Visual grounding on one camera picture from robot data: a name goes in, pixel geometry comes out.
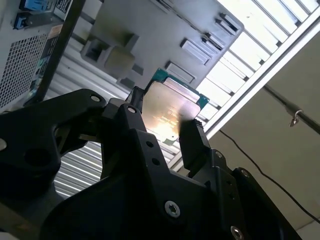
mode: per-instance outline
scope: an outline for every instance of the metal mesh panel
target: metal mesh panel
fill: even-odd
[[[0,109],[29,90],[48,34],[12,43],[0,81]]]

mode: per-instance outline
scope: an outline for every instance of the black plastic part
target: black plastic part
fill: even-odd
[[[144,96],[145,90],[141,89],[138,86],[135,86],[130,92],[129,96],[126,98],[126,101],[130,103],[132,106],[139,109],[140,113],[142,113]]]
[[[16,30],[21,30],[28,27],[28,18],[31,16],[28,12],[20,12],[16,15],[13,28]]]
[[[300,240],[252,175],[231,171],[210,148],[201,122],[181,125],[188,178],[168,169],[135,106],[117,98],[105,105],[82,89],[0,115],[2,126],[14,126],[0,129],[1,228],[22,240],[234,240],[232,227],[244,240]],[[101,140],[101,181],[62,201],[52,180],[61,155],[86,142],[84,131]]]
[[[238,167],[233,170],[232,175],[236,179],[245,223],[252,239],[301,240],[298,233],[247,170]]]
[[[91,95],[99,97],[100,102],[93,101]],[[0,151],[0,195],[27,199],[46,191],[60,168],[55,130],[67,122],[78,124],[79,119],[101,111],[105,105],[101,96],[81,89],[1,115],[1,126],[14,127],[0,129],[0,136],[7,144]],[[85,142],[79,144],[69,135],[65,144],[71,151]]]
[[[119,81],[119,83],[122,84],[123,86],[125,86],[126,88],[130,89],[130,90],[135,87],[135,82],[132,81],[131,79],[127,78],[127,77],[124,78],[124,79],[121,79]]]

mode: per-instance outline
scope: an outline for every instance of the black cable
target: black cable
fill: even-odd
[[[320,224],[320,220],[317,219],[314,215],[312,215],[310,212],[308,212],[303,206],[301,206],[301,204],[287,191],[284,189],[283,186],[281,186],[279,183],[277,183],[275,180],[273,180],[271,177],[269,177],[268,175],[266,175],[261,168],[259,167],[258,164],[256,164],[256,162],[245,152],[241,149],[241,147],[237,144],[237,142],[230,137],[229,135],[227,135],[226,133],[224,133],[223,131],[220,130],[220,132],[225,135],[228,139],[230,139],[234,145],[240,150],[240,152],[242,152],[252,163],[253,165],[258,169],[258,171],[261,173],[262,176],[266,177],[267,179],[269,179],[271,182],[273,182],[275,185],[277,185],[282,191],[285,192],[285,194],[287,194],[292,201],[294,201],[294,203],[302,210],[304,211],[305,214],[307,214],[310,218],[312,218],[313,220],[315,220],[318,224]]]

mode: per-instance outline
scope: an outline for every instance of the ceiling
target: ceiling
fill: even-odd
[[[268,83],[320,123],[320,33]],[[262,168],[316,217],[320,217],[320,136],[260,90],[223,128]],[[247,169],[295,229],[312,221],[220,132],[210,145],[222,152],[231,169]]]

